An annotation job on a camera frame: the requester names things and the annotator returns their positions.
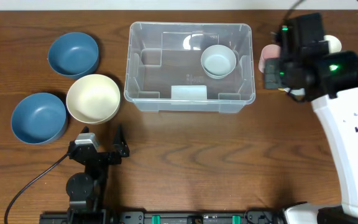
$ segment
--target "bowl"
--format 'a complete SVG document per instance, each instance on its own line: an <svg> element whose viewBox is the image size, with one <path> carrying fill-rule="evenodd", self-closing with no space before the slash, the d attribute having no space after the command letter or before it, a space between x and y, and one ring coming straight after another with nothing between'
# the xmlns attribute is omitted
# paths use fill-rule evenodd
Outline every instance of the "bowl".
<svg viewBox="0 0 358 224"><path fill-rule="evenodd" d="M51 68L72 79L94 73L99 65L99 48L88 34L72 32L57 39L49 49Z"/></svg>
<svg viewBox="0 0 358 224"><path fill-rule="evenodd" d="M112 79L93 74L74 82L68 90L66 104L76 120L101 124L116 115L120 99L120 91Z"/></svg>
<svg viewBox="0 0 358 224"><path fill-rule="evenodd" d="M27 144L46 144L60 138L67 128L63 102L50 93L36 93L24 98L11 118L14 135Z"/></svg>
<svg viewBox="0 0 358 224"><path fill-rule="evenodd" d="M201 65L207 76L221 79L233 72L236 68L236 55L223 45L212 45L201 55Z"/></svg>

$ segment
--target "plastic storage bin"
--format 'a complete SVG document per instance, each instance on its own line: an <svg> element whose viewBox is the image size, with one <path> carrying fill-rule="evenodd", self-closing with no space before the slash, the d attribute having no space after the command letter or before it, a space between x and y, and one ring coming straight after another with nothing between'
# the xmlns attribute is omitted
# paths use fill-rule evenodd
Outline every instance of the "plastic storage bin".
<svg viewBox="0 0 358 224"><path fill-rule="evenodd" d="M233 50L237 65L220 80L201 66L211 45ZM124 96L141 111L237 113L255 100L251 28L247 24L135 22Z"/></svg>

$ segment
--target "wood grain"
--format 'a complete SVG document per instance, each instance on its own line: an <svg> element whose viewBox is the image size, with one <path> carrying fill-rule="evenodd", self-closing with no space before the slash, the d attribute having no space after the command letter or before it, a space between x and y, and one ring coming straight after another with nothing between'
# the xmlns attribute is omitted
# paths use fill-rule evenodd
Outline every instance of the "wood grain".
<svg viewBox="0 0 358 224"><path fill-rule="evenodd" d="M305 14L311 11L297 11ZM262 89L257 69L285 11L48 11L0 12L0 223L13 196L67 150L84 124L70 120L52 144L30 146L12 134L11 113L21 99L47 91L64 99L74 82L46 60L52 42L78 31L101 47L97 73L125 80L129 26L135 21L241 22L252 28L256 101L238 114L141 113L122 100L109 123L90 126L109 149L119 123L130 158L110 169L106 204L147 211L239 211L307 200L339 203L339 182L326 137L310 104ZM327 34L358 54L358 11L324 11ZM65 211L67 179L82 172L65 160L30 187L11 210L10 223L38 223L43 211Z"/></svg>

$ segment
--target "white cup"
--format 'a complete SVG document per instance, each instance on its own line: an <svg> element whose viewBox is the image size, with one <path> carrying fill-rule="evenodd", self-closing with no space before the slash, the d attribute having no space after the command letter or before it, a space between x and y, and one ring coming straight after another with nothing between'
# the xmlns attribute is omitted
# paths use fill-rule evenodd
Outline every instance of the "white cup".
<svg viewBox="0 0 358 224"><path fill-rule="evenodd" d="M329 53L336 53L342 50L341 41L333 35L325 35L324 40L328 40Z"/></svg>
<svg viewBox="0 0 358 224"><path fill-rule="evenodd" d="M212 45L201 55L201 65L207 76L221 79L233 72L237 59L234 52L223 45Z"/></svg>

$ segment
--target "blue bowl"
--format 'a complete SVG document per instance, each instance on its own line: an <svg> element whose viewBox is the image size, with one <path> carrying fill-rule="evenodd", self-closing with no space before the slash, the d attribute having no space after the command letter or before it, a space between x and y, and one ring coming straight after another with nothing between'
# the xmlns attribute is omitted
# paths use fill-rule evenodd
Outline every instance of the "blue bowl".
<svg viewBox="0 0 358 224"><path fill-rule="evenodd" d="M36 93L24 98L12 114L15 136L27 144L46 144L60 138L67 128L63 102L50 93Z"/></svg>
<svg viewBox="0 0 358 224"><path fill-rule="evenodd" d="M48 61L55 72L79 79L94 73L98 68L98 44L88 34L81 32L65 34L50 47Z"/></svg>

